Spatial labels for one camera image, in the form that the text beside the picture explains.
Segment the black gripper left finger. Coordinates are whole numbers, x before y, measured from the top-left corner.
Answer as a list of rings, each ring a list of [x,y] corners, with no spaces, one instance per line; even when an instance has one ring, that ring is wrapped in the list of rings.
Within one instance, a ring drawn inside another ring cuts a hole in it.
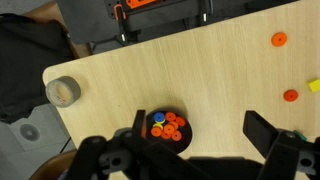
[[[144,110],[138,110],[136,112],[132,130],[136,135],[139,135],[142,138],[146,137],[147,125],[146,125],[146,116],[145,116]]]

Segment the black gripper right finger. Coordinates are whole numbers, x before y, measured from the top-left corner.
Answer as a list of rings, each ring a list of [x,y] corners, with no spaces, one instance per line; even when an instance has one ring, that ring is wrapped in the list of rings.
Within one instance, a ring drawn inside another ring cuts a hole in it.
[[[243,133],[266,158],[279,131],[256,111],[248,110],[245,112]]]

